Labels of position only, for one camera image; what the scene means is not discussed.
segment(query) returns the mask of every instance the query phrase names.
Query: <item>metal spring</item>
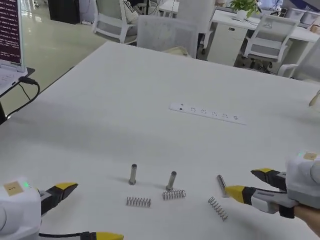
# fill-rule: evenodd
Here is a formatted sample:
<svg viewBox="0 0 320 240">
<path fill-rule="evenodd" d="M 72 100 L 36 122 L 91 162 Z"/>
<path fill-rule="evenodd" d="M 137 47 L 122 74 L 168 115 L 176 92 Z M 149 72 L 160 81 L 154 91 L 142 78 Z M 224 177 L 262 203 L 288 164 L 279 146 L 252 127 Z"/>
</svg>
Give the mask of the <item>metal spring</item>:
<svg viewBox="0 0 320 240">
<path fill-rule="evenodd" d="M 213 207 L 213 209 L 216 211 L 216 213 L 219 215 L 220 218 L 222 218 L 223 221 L 225 221 L 228 218 L 228 214 L 225 212 L 225 210 L 221 207 L 221 205 L 217 202 L 215 197 L 210 197 L 208 200 L 208 203 Z"/>
<path fill-rule="evenodd" d="M 150 208 L 151 199 L 150 198 L 135 197 L 135 196 L 128 196 L 126 198 L 126 205 Z"/>
<path fill-rule="evenodd" d="M 162 193 L 163 200 L 168 199 L 181 199 L 186 197 L 185 190 L 173 190 L 173 191 L 164 191 Z"/>
</svg>

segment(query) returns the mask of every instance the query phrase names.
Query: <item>white drawer unit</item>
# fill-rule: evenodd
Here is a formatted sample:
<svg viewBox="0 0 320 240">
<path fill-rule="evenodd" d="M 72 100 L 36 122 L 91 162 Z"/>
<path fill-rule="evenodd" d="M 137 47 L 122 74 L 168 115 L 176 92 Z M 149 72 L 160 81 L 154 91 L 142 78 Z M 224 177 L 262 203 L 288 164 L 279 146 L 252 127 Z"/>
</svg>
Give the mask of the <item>white drawer unit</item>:
<svg viewBox="0 0 320 240">
<path fill-rule="evenodd" d="M 207 57 L 208 62 L 233 66 L 247 31 L 245 28 L 219 23 Z"/>
</svg>

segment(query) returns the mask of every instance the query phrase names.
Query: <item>sleeve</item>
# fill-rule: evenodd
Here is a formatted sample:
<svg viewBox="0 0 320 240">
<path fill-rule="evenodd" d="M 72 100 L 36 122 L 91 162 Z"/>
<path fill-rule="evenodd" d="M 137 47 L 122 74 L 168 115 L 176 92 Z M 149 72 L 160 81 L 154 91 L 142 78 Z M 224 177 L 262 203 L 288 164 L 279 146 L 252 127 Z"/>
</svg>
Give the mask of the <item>sleeve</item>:
<svg viewBox="0 0 320 240">
<path fill-rule="evenodd" d="M 124 4 L 126 22 L 128 24 L 137 24 L 138 17 L 139 17 L 137 11 L 131 6 L 131 3 L 129 1 L 124 0 L 123 4 Z"/>
</svg>

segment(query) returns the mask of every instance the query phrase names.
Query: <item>storage box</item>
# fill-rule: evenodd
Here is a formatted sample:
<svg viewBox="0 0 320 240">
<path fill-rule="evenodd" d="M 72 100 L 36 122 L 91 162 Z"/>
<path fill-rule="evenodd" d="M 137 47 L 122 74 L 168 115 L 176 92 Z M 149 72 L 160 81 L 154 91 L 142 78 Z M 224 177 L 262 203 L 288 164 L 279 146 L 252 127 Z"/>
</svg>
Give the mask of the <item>storage box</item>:
<svg viewBox="0 0 320 240">
<path fill-rule="evenodd" d="M 314 11 L 306 11 L 306 13 L 301 18 L 303 24 L 311 25 L 320 16 L 320 13 Z"/>
<path fill-rule="evenodd" d="M 288 12 L 286 13 L 285 17 L 287 19 L 293 19 L 293 20 L 298 20 L 300 21 L 301 18 L 303 17 L 303 15 L 306 13 L 306 10 L 301 10 L 301 9 L 297 9 L 297 8 L 291 8 L 288 10 Z"/>
</svg>

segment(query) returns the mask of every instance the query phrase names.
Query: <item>black cable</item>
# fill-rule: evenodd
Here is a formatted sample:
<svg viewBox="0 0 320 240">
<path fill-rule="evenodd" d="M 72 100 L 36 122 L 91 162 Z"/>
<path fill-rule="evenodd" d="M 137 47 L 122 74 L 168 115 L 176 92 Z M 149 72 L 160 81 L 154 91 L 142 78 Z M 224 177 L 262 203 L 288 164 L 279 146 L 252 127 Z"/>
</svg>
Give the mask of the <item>black cable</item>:
<svg viewBox="0 0 320 240">
<path fill-rule="evenodd" d="M 248 19 L 245 19 L 246 22 L 248 22 L 249 24 L 253 25 L 253 26 L 258 26 L 257 23 L 253 22 L 253 21 L 249 21 Z"/>
<path fill-rule="evenodd" d="M 20 83 L 18 83 L 18 85 L 22 88 L 22 91 L 24 92 L 24 94 L 26 95 L 26 97 L 29 99 L 29 101 L 31 100 L 30 99 L 30 97 L 29 97 L 29 95 L 26 93 L 26 90 L 24 89 L 24 87 L 20 84 Z"/>
<path fill-rule="evenodd" d="M 278 3 L 279 3 L 279 0 L 277 0 L 276 3 L 275 3 L 272 7 L 269 8 L 268 11 L 270 11 L 271 9 L 273 9 L 276 5 L 278 5 Z"/>
<path fill-rule="evenodd" d="M 159 0 L 159 1 L 157 2 L 156 6 L 155 6 L 155 9 L 154 9 L 151 13 L 149 13 L 149 15 L 152 15 L 152 14 L 157 10 L 157 8 L 158 8 L 159 5 L 160 5 L 160 2 L 161 2 L 161 0 Z"/>
<path fill-rule="evenodd" d="M 81 236 L 83 232 L 72 233 L 72 234 L 46 234 L 46 233 L 39 233 L 39 237 L 42 238 L 51 238 L 51 239 L 59 239 L 59 238 L 72 238 Z"/>
<path fill-rule="evenodd" d="M 21 109 L 23 109 L 25 106 L 29 105 L 30 103 L 32 103 L 40 94 L 40 85 L 39 83 L 37 83 L 35 80 L 29 78 L 29 77 L 25 77 L 25 76 L 22 76 L 19 78 L 19 81 L 21 83 L 24 83 L 24 84 L 30 84 L 30 85 L 36 85 L 37 86 L 37 92 L 35 94 L 35 96 L 30 100 L 28 101 L 27 103 L 23 104 L 21 107 L 17 108 L 16 110 L 10 112 L 7 116 L 6 116 L 6 119 L 8 119 L 12 114 L 20 111 Z"/>
<path fill-rule="evenodd" d="M 174 7 L 175 7 L 175 0 L 173 0 L 173 5 L 172 5 L 172 9 L 171 9 L 171 18 L 173 18 L 173 12 L 174 12 Z"/>
</svg>

